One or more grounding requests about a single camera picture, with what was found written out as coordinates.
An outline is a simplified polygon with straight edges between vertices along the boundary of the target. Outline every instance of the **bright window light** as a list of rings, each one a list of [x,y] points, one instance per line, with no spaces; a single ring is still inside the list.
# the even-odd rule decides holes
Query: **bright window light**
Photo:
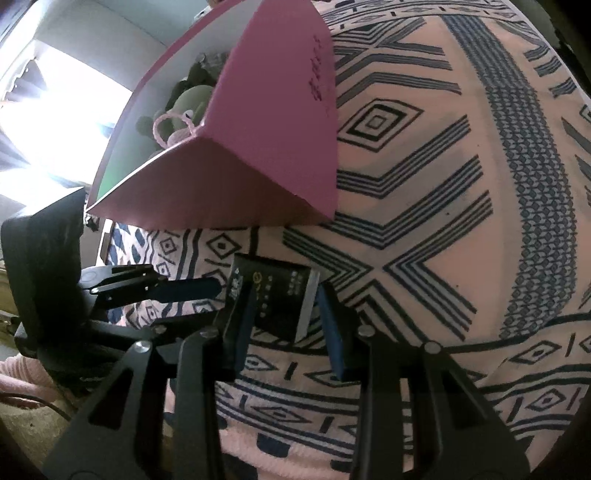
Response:
[[[46,93],[5,104],[0,128],[36,169],[92,184],[108,143],[100,125],[117,123],[131,92],[51,47],[36,61]]]
[[[59,198],[67,189],[31,168],[0,171],[0,193],[26,206]]]

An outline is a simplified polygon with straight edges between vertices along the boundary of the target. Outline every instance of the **patterned blanket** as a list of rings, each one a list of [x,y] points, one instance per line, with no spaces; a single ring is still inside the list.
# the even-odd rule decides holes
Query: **patterned blanket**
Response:
[[[318,9],[335,49],[335,220],[116,225],[110,261],[223,285],[236,252],[314,265],[393,342],[446,346],[535,466],[591,382],[591,112],[556,53],[503,1]],[[222,304],[146,301],[112,320],[140,327]],[[242,479],[347,478],[358,396],[332,375],[317,316],[296,345],[255,329],[245,370],[217,386],[230,466]]]

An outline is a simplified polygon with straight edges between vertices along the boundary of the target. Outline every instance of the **metal screw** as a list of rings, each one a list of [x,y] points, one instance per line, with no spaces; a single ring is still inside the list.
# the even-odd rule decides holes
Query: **metal screw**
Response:
[[[375,335],[375,328],[371,325],[362,325],[357,329],[357,335],[363,338],[371,338]]]
[[[206,338],[208,340],[215,338],[219,335],[219,330],[217,328],[215,328],[213,325],[210,325],[209,327],[205,327],[204,329],[199,330],[199,335],[201,335],[203,338]]]
[[[437,355],[441,352],[441,345],[439,345],[437,342],[427,342],[424,345],[424,349],[431,355]]]
[[[166,332],[166,326],[165,325],[155,325],[154,328],[152,328],[152,330],[154,331],[154,333],[156,335],[162,335],[164,332]]]
[[[140,340],[134,343],[134,350],[138,353],[146,353],[152,348],[152,344],[147,340]]]

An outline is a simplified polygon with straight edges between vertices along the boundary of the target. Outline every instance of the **pink cardboard box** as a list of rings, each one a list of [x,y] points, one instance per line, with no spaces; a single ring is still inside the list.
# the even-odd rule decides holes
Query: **pink cardboard box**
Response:
[[[232,50],[196,137],[155,150],[135,130],[200,53]],[[337,191],[330,33],[310,0],[225,0],[140,81],[92,189],[93,215],[145,229],[319,223]]]

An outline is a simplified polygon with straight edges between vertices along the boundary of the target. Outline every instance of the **green plush toy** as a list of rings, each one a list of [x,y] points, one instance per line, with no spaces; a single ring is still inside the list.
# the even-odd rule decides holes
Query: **green plush toy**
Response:
[[[181,80],[173,87],[164,110],[159,110],[152,118],[149,116],[138,118],[135,124],[137,132],[144,137],[153,139],[154,121],[164,112],[169,111],[179,114],[190,111],[193,125],[198,125],[203,119],[212,97],[213,88],[216,86],[219,73],[227,57],[228,54],[220,54],[210,59],[202,55],[201,59],[190,68],[187,79]],[[178,118],[168,118],[160,122],[158,133],[166,142],[173,132],[186,126]]]
[[[210,87],[209,85],[198,85],[190,88],[178,97],[174,106],[169,111],[181,115],[185,112],[191,112],[189,113],[189,117],[191,117],[193,125],[198,125],[205,114],[205,110],[209,105],[212,94],[213,87]],[[186,128],[186,126],[187,125],[180,118],[173,118],[173,127],[175,131]]]

